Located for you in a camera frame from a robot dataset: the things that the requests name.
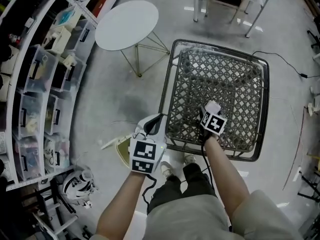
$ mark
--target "drawer handle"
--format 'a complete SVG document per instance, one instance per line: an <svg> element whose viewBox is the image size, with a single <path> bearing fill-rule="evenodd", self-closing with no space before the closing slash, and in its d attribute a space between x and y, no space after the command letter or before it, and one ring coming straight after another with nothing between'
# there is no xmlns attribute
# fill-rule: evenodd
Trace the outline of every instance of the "drawer handle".
<svg viewBox="0 0 320 240"><path fill-rule="evenodd" d="M22 123L20 125L21 125L21 127L26 127L27 110L25 108L22 108L21 112L22 112Z"/></svg>
<svg viewBox="0 0 320 240"><path fill-rule="evenodd" d="M60 153L59 152L55 152L56 155L56 166L60 165Z"/></svg>
<svg viewBox="0 0 320 240"><path fill-rule="evenodd" d="M60 109L55 110L55 116L54 116L54 125L59 124L59 117L60 117Z"/></svg>
<svg viewBox="0 0 320 240"><path fill-rule="evenodd" d="M75 66L71 66L71 69L69 71L69 75L68 75L68 78L66 79L66 81L71 81L71 78L72 78L72 75L74 74L74 71L75 71Z"/></svg>
<svg viewBox="0 0 320 240"><path fill-rule="evenodd" d="M27 158L25 155L21 155L23 157L23 163L24 163L24 171L28 171L28 166L27 166Z"/></svg>
<svg viewBox="0 0 320 240"><path fill-rule="evenodd" d="M30 77L30 79L32 79L32 80L35 79L37 71L38 71L38 68L39 68L39 65L40 65L40 61L36 60L35 61L35 67L34 67L34 70L33 70L33 73L32 73L32 76Z"/></svg>
<svg viewBox="0 0 320 240"><path fill-rule="evenodd" d="M87 28L86 28L86 29L85 29L85 32L84 32L84 35L83 35L82 39L80 40L81 43L83 43L84 41L86 41L89 32L90 32L90 29L87 29Z"/></svg>

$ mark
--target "white helmet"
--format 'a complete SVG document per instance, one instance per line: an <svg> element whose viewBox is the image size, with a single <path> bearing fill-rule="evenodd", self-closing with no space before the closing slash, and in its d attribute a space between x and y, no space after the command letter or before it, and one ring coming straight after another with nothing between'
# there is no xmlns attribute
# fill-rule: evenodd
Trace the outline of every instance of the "white helmet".
<svg viewBox="0 0 320 240"><path fill-rule="evenodd" d="M87 198L94 191L94 176L90 170L76 170L63 181L62 191L68 199Z"/></svg>

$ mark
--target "white round table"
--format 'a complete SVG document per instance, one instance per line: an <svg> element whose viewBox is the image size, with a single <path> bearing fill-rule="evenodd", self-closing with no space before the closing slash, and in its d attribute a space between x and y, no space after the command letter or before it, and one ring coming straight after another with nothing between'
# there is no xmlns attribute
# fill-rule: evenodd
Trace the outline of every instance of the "white round table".
<svg viewBox="0 0 320 240"><path fill-rule="evenodd" d="M107 51L121 51L133 71L138 77L141 77L139 68L138 47L156 50L170 54L170 51L154 33L154 28L159 19L158 9L150 2L143 0L134 0L122 3L110 10L98 23L95 31L95 41L99 47ZM149 37L153 33L159 40L155 41ZM140 44L143 39L148 38L159 47ZM135 70L128 58L123 53L123 49L135 46L136 48L136 67Z"/></svg>

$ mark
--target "sleeve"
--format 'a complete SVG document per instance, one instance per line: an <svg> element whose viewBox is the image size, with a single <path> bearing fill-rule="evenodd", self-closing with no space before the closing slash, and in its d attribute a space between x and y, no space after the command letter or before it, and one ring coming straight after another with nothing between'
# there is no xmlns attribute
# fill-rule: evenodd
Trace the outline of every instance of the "sleeve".
<svg viewBox="0 0 320 240"><path fill-rule="evenodd" d="M93 236L90 237L89 240L109 240L109 239L102 235L94 234Z"/></svg>
<svg viewBox="0 0 320 240"><path fill-rule="evenodd" d="M232 230L246 240L302 240L286 215L261 190L254 191L235 210Z"/></svg>

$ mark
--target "shoe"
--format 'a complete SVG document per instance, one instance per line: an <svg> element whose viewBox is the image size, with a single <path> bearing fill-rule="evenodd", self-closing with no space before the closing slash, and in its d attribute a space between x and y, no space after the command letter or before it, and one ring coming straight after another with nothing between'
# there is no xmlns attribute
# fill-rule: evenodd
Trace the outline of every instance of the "shoe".
<svg viewBox="0 0 320 240"><path fill-rule="evenodd" d="M184 165L187 166L192 163L197 163L195 156L193 154L184 153Z"/></svg>
<svg viewBox="0 0 320 240"><path fill-rule="evenodd" d="M168 162L166 162L166 161L161 162L161 164L160 164L160 170L161 170L162 175L163 175L166 179L167 179L168 177L174 175L172 166L171 166Z"/></svg>

